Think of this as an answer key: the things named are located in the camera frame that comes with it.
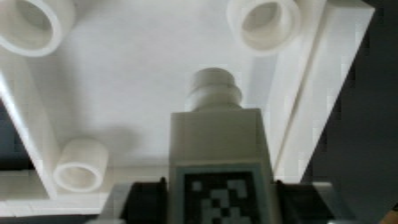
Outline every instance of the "white plastic part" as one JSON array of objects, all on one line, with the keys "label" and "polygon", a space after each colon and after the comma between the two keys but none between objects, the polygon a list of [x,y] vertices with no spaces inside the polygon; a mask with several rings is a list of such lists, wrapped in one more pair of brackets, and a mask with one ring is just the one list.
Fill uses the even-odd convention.
[{"label": "white plastic part", "polygon": [[0,96],[50,197],[60,148],[25,58],[0,47]]},{"label": "white plastic part", "polygon": [[373,11],[361,0],[327,1],[274,170],[284,183],[299,183],[302,179]]},{"label": "white plastic part", "polygon": [[242,92],[231,73],[220,68],[208,68],[194,76],[188,110],[240,108]]},{"label": "white plastic part", "polygon": [[[284,66],[284,59],[279,54],[254,58],[238,46],[224,16],[227,2],[78,1],[84,19],[55,54],[28,60],[27,67],[20,55],[0,49],[0,95],[36,165],[37,188],[43,191],[30,190],[30,175],[2,178],[0,172],[0,186],[12,189],[0,198],[9,202],[5,206],[11,212],[9,205],[20,201],[30,204],[30,215],[98,214],[114,183],[158,181],[158,177],[169,175],[169,114],[183,111],[190,93],[188,77],[199,69],[215,66],[226,68],[236,75],[236,85],[251,103],[243,106],[268,108],[267,80],[274,79],[275,63]],[[345,25],[348,21],[352,26],[345,32],[322,31],[322,38],[329,35],[334,35],[332,38],[343,38],[327,43],[327,49],[346,48],[348,45],[345,53],[352,55],[357,48],[350,47],[346,38],[355,36],[361,41],[371,12],[366,11],[366,18],[361,18],[355,27],[352,18],[355,13],[362,14],[364,8],[354,1],[352,5],[341,4],[341,7],[336,7],[336,13],[346,8],[350,16],[341,18],[339,23]],[[323,13],[322,19],[330,16],[334,14]],[[329,29],[332,24],[323,23],[322,30]],[[309,55],[320,50],[318,46],[325,47],[325,44],[314,44]],[[313,61],[320,63],[329,60],[329,57],[320,60],[316,58],[313,55],[307,67],[314,66]],[[320,63],[316,66],[325,67],[325,70],[338,70],[339,74],[339,69],[350,67],[350,61],[345,61],[345,64]],[[114,166],[108,165],[98,191],[75,194],[57,188],[52,172],[60,158],[59,144],[64,145],[78,136],[91,136],[107,143]],[[307,155],[300,163],[304,170],[306,158],[313,153],[313,148],[306,149]],[[297,170],[297,158],[295,151],[281,156],[281,168],[288,166]],[[16,184],[14,179],[23,179],[27,184]]]},{"label": "white plastic part", "polygon": [[53,179],[71,192],[91,192],[103,184],[108,150],[92,139],[75,139],[64,148]]},{"label": "white plastic part", "polygon": [[297,38],[277,55],[275,75],[270,85],[270,95],[263,117],[267,118],[265,130],[270,149],[272,168],[275,169],[277,154],[288,129],[295,97],[302,84],[306,68],[311,63],[311,50],[320,26],[322,13],[327,0],[297,0],[302,13],[302,31]]},{"label": "white plastic part", "polygon": [[75,24],[71,0],[0,1],[0,45],[28,57],[48,55]]},{"label": "white plastic part", "polygon": [[293,0],[229,0],[227,22],[240,45],[256,56],[281,52],[300,31]]}]

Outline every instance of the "qr code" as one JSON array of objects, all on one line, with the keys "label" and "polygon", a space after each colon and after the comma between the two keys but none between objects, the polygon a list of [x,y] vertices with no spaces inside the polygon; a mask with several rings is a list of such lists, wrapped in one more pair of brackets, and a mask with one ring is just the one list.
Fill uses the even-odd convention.
[{"label": "qr code", "polygon": [[258,224],[251,172],[185,175],[185,224]]}]

